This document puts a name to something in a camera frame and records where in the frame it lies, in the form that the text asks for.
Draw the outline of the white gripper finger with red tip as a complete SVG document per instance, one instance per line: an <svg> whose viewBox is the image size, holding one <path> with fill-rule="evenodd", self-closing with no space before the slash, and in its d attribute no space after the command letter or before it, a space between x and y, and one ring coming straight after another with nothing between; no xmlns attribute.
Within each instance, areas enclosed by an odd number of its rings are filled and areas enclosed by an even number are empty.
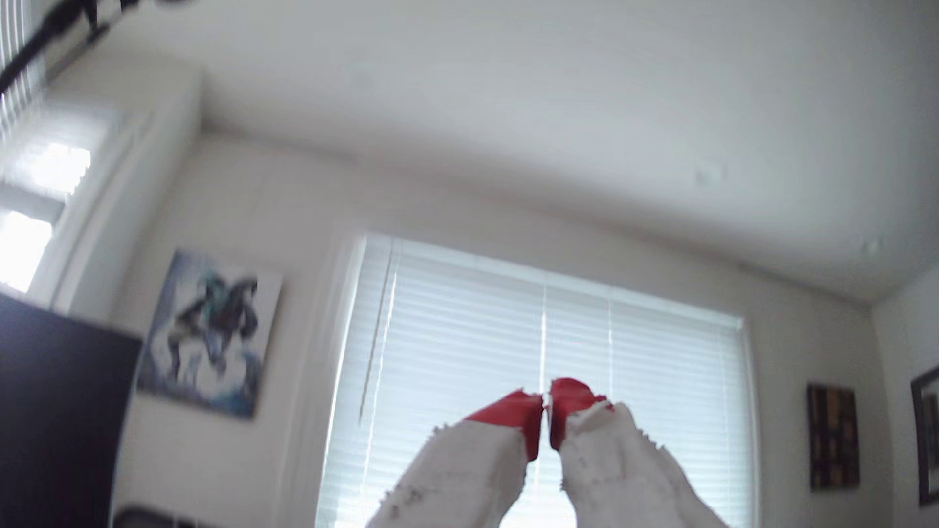
<svg viewBox="0 0 939 528"><path fill-rule="evenodd" d="M577 527L726 527L623 403L573 378L549 390L549 441Z"/></svg>
<svg viewBox="0 0 939 528"><path fill-rule="evenodd" d="M367 527L498 527L539 453L544 399L512 392L437 427Z"/></svg>

